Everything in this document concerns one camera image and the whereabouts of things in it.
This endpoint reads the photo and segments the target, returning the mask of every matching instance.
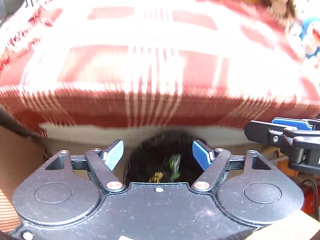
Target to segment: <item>robotic arm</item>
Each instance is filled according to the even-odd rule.
[[[320,120],[251,121],[244,132],[281,148],[290,168],[320,174]],[[16,189],[13,205],[22,223],[7,239],[246,239],[303,205],[302,190],[257,151],[232,155],[196,140],[193,155],[204,172],[192,185],[125,188],[112,173],[123,150],[117,140],[105,150],[54,155]],[[90,180],[76,169],[87,170]],[[227,180],[231,170],[243,173]]]

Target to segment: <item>black cable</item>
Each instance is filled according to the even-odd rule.
[[[315,219],[319,221],[319,206],[318,206],[318,188],[317,184],[313,179],[305,179],[303,182],[300,183],[300,185],[305,184],[306,182],[311,182],[313,185],[313,189],[315,191],[315,205],[316,205],[316,213],[315,213]]]

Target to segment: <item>red plaid blanket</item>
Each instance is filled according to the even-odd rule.
[[[39,124],[313,118],[320,97],[276,21],[238,0],[52,0],[1,56],[0,103]]]

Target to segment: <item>black bag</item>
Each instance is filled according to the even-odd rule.
[[[199,139],[185,131],[166,131],[143,141],[129,157],[124,168],[124,183],[152,182],[156,172],[162,174],[158,182],[166,183],[172,178],[168,162],[174,155],[180,155],[180,176],[174,182],[188,182],[190,185],[203,173],[192,154],[192,143]]]

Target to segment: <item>white label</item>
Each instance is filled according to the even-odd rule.
[[[125,236],[120,236],[119,240],[133,240],[133,239],[127,238],[127,237],[125,237]]]

